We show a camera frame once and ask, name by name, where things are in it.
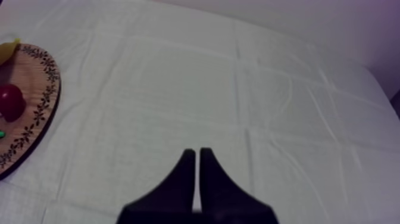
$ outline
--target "wooden tray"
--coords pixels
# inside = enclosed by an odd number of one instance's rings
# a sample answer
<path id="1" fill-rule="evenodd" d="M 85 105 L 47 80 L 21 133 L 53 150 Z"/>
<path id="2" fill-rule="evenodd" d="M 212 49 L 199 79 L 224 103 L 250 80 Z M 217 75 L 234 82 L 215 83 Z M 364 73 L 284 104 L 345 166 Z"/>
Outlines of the wooden tray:
<path id="1" fill-rule="evenodd" d="M 23 115 L 8 123 L 0 118 L 0 179 L 14 171 L 34 150 L 46 133 L 60 98 L 60 72 L 43 49 L 20 44 L 14 56 L 0 66 L 0 85 L 18 86 L 26 101 Z"/>

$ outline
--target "yellow banana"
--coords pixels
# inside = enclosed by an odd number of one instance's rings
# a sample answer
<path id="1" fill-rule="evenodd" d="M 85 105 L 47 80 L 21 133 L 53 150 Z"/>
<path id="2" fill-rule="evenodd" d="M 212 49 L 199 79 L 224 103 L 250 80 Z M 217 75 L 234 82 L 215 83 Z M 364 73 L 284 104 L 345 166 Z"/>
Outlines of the yellow banana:
<path id="1" fill-rule="evenodd" d="M 16 38 L 12 43 L 3 43 L 0 45 L 0 65 L 13 56 L 15 48 L 19 43 L 19 38 Z"/>

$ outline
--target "decorative floral border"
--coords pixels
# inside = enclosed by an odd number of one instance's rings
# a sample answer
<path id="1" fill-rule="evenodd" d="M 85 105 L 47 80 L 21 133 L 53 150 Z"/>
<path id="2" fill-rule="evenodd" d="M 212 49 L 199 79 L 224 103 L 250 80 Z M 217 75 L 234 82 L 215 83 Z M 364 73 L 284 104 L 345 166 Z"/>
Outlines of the decorative floral border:
<path id="1" fill-rule="evenodd" d="M 46 86 L 46 89 L 42 92 L 41 103 L 36 105 L 36 109 L 33 112 L 35 114 L 33 123 L 30 126 L 25 126 L 24 132 L 21 133 L 21 138 L 15 138 L 8 151 L 0 155 L 0 169 L 3 169 L 8 162 L 11 162 L 13 155 L 17 153 L 17 150 L 22 150 L 25 143 L 30 143 L 29 138 L 33 135 L 32 129 L 35 126 L 39 126 L 42 122 L 46 122 L 46 118 L 43 116 L 44 110 L 50 106 L 50 96 L 57 93 L 55 84 L 60 79 L 60 73 L 57 71 L 55 61 L 49 56 L 47 51 L 35 48 L 31 45 L 24 45 L 22 48 L 20 45 L 17 50 L 26 53 L 32 58 L 42 60 L 40 64 L 45 67 L 43 71 L 47 75 L 49 85 Z"/>

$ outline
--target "white tablecloth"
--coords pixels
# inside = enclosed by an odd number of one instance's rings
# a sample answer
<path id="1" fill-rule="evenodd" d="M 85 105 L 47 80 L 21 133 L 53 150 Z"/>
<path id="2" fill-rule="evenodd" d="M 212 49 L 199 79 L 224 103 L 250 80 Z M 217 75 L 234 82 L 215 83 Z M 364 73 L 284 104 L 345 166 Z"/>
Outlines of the white tablecloth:
<path id="1" fill-rule="evenodd" d="M 16 37 L 54 56 L 62 95 L 45 138 L 0 182 L 2 224 L 114 223 L 200 147 L 281 223 L 400 222 L 399 120 L 361 66 L 135 0 L 5 0 L 0 41 Z"/>

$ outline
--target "apple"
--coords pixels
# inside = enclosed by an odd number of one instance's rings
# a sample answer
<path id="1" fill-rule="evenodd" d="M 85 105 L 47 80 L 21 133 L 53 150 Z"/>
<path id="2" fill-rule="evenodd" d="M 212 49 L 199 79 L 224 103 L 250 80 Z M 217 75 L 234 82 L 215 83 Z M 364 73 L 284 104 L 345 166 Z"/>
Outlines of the apple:
<path id="1" fill-rule="evenodd" d="M 13 84 L 0 86 L 0 113 L 7 122 L 21 117 L 26 107 L 21 89 Z"/>

